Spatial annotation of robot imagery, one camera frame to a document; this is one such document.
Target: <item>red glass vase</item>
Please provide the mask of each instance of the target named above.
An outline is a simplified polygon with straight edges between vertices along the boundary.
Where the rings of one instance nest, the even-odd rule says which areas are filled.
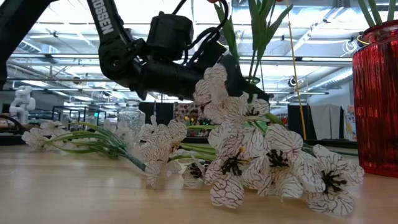
[[[398,177],[398,21],[371,27],[353,57],[359,164]]]

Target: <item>white humanoid robot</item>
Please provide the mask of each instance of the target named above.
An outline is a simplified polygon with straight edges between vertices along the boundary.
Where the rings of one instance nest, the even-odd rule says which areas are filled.
[[[36,107],[36,101],[30,97],[32,92],[31,86],[20,86],[15,92],[15,99],[10,105],[10,115],[18,116],[18,120],[21,124],[27,124],[29,111],[32,111]]]

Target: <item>flower bouquet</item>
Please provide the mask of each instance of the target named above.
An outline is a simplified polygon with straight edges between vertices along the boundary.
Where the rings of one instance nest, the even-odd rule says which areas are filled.
[[[137,145],[126,124],[104,128],[88,123],[96,132],[63,130],[59,122],[44,123],[23,135],[32,149],[61,149],[74,153],[97,152],[111,158],[125,157],[144,171],[147,185],[157,188],[163,171],[181,174],[189,187],[210,185],[210,200],[214,206],[237,208],[242,205],[245,190],[255,190],[259,197],[277,195],[307,197],[307,205],[316,212],[346,215],[354,210],[354,199],[347,187],[362,184],[364,171],[346,161],[341,155],[316,145],[312,155],[303,151],[303,140],[295,132],[264,117],[269,104],[248,94],[228,96],[224,81],[225,68],[208,68],[204,79],[197,83],[195,103],[205,105],[205,115],[217,120],[212,129],[209,146],[185,144],[187,128],[171,120],[169,125],[142,126]],[[258,122],[268,125],[260,126]],[[142,159],[131,154],[141,152]]]

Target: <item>table surface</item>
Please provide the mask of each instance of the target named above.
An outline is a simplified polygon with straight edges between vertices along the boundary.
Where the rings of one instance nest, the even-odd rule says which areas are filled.
[[[397,223],[398,179],[366,174],[353,188],[349,217],[319,214],[304,199],[258,197],[246,191],[237,210],[211,205],[209,188],[183,187],[180,175],[158,190],[124,159],[0,147],[0,223]]]

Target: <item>ceiling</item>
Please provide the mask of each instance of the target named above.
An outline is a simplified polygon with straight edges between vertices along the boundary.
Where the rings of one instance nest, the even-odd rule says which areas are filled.
[[[114,0],[125,28],[132,30],[134,37],[146,39],[150,28],[150,21],[159,11],[170,13],[180,0]],[[368,25],[354,0],[290,0],[295,4],[290,13],[292,25],[292,39],[296,57],[323,57],[313,61],[298,62],[297,76],[304,91],[306,86],[339,71],[343,67],[351,66],[351,57],[359,48],[356,37]],[[383,5],[388,1],[378,1]],[[251,18],[248,2],[245,0],[229,0],[232,7],[234,29],[241,37],[238,40],[238,53],[241,56],[243,75],[248,75],[248,59],[252,55]],[[285,9],[285,3],[279,2],[274,15]],[[387,12],[381,11],[385,19]],[[194,22],[194,38],[208,27],[218,25],[218,18],[213,6],[205,0],[187,1],[178,12]],[[138,99],[134,92],[118,86],[115,82],[98,79],[105,77],[101,73],[98,58],[99,38],[90,10],[85,0],[59,0],[51,5],[41,15],[39,20],[25,37],[25,47],[16,49],[9,59],[9,78],[41,78],[38,83],[9,82],[9,85],[35,85],[37,88],[60,89],[53,91],[60,97],[73,101],[81,99],[71,96],[84,96],[85,99],[98,101],[112,101]],[[29,52],[38,54],[62,54],[54,61],[26,55]],[[263,82],[257,84],[267,91],[293,91],[288,86],[288,80],[294,75],[291,59],[290,35],[288,19],[275,33],[272,42],[267,46],[262,61]],[[95,79],[84,82],[71,82],[73,78]],[[106,91],[90,91],[89,89],[105,89]],[[286,95],[275,95],[275,101]],[[147,101],[160,101],[161,95],[151,94]],[[163,96],[163,100],[176,101],[174,97]]]

